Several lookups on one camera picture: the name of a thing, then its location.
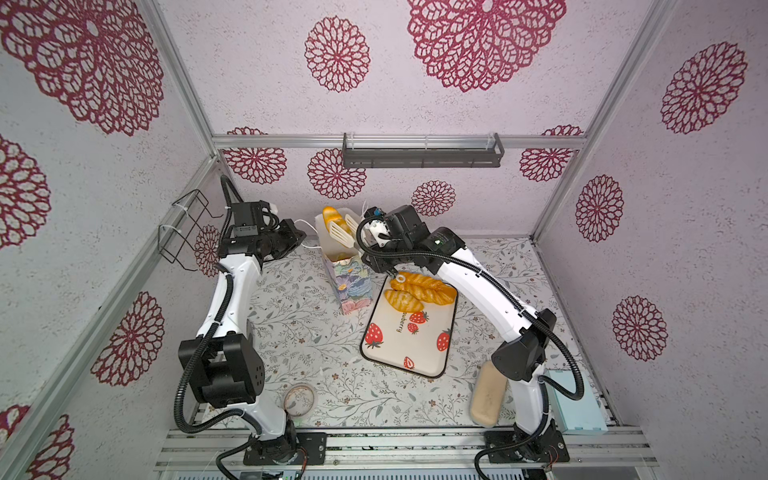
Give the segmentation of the white slotted spatula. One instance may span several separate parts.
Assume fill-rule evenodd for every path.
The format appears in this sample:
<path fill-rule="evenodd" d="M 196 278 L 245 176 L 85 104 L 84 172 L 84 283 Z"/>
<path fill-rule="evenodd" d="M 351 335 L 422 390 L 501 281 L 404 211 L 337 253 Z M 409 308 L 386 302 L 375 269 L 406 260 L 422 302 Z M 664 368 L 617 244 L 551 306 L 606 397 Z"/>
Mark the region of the white slotted spatula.
<path fill-rule="evenodd" d="M 349 215 L 342 216 L 332 207 L 327 207 L 322 213 L 323 221 L 332 240 L 352 249 L 356 245 L 358 223 Z"/>

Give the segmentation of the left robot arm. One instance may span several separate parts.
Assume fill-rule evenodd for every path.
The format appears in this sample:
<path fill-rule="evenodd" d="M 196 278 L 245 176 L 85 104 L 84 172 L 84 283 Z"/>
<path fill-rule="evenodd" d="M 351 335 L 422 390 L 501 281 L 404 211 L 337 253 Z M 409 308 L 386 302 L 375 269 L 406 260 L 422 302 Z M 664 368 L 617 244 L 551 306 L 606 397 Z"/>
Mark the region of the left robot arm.
<path fill-rule="evenodd" d="M 287 412 L 262 397 L 266 369 L 250 339 L 251 297 L 265 263 L 284 258 L 306 234 L 290 219 L 227 228 L 211 307 L 196 336 L 180 343 L 183 373 L 173 404 L 176 427 L 197 434 L 231 417 L 244 421 L 256 446 L 293 452 L 298 440 Z"/>

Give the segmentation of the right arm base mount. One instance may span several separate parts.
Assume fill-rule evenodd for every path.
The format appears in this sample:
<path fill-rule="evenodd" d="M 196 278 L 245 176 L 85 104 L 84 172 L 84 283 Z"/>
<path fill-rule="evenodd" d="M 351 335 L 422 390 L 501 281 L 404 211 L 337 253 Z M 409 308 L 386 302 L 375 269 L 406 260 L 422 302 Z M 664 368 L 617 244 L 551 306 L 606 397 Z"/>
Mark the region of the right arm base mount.
<path fill-rule="evenodd" d="M 522 440 L 523 434 L 515 431 L 491 430 L 484 433 L 486 448 L 496 448 L 514 444 Z M 517 449 L 508 449 L 488 455 L 492 464 L 508 464 L 517 462 L 533 463 L 565 463 L 570 461 L 565 440 L 562 434 L 551 425 L 537 439 Z"/>

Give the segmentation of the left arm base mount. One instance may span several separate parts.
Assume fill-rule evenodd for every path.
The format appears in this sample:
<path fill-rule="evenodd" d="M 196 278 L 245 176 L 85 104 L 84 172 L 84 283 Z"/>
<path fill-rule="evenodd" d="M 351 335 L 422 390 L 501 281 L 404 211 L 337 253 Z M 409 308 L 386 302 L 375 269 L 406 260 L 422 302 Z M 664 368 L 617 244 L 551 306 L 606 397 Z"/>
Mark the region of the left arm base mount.
<path fill-rule="evenodd" d="M 257 440 L 246 449 L 246 466 L 323 465 L 328 435 L 325 432 L 299 432 L 274 440 Z"/>

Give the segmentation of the floral paper bag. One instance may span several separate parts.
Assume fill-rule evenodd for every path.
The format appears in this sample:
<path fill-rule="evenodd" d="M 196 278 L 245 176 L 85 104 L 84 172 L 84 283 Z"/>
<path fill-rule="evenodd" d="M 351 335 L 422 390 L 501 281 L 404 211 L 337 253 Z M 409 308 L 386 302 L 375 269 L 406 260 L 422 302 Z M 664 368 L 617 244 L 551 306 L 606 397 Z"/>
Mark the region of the floral paper bag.
<path fill-rule="evenodd" d="M 349 215 L 358 223 L 358 218 L 350 209 L 337 210 L 342 216 Z M 373 300 L 373 282 L 368 267 L 362 262 L 357 242 L 354 248 L 348 249 L 332 240 L 322 212 L 313 221 L 299 219 L 298 222 L 314 233 L 312 240 L 317 240 L 317 243 L 307 246 L 307 249 L 320 254 L 341 312 L 347 315 L 369 306 Z"/>

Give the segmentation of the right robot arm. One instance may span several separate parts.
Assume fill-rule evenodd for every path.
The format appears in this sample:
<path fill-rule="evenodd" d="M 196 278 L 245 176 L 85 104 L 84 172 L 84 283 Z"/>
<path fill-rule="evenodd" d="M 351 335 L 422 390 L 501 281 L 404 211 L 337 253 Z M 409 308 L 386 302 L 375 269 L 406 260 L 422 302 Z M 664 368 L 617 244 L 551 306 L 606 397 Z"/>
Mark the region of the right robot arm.
<path fill-rule="evenodd" d="M 556 316 L 550 310 L 537 310 L 514 295 L 448 228 L 418 234 L 411 241 L 396 238 L 382 220 L 375 219 L 373 224 L 373 229 L 366 222 L 360 224 L 356 242 L 363 259 L 371 260 L 375 270 L 393 270 L 401 263 L 425 268 L 455 287 L 496 328 L 503 343 L 493 352 L 491 361 L 510 381 L 520 432 L 536 438 L 548 428 L 549 388 L 573 401 L 583 398 L 584 377 L 569 348 L 552 331 Z M 561 352 L 571 370 L 572 390 L 545 374 L 546 347 L 550 344 Z"/>

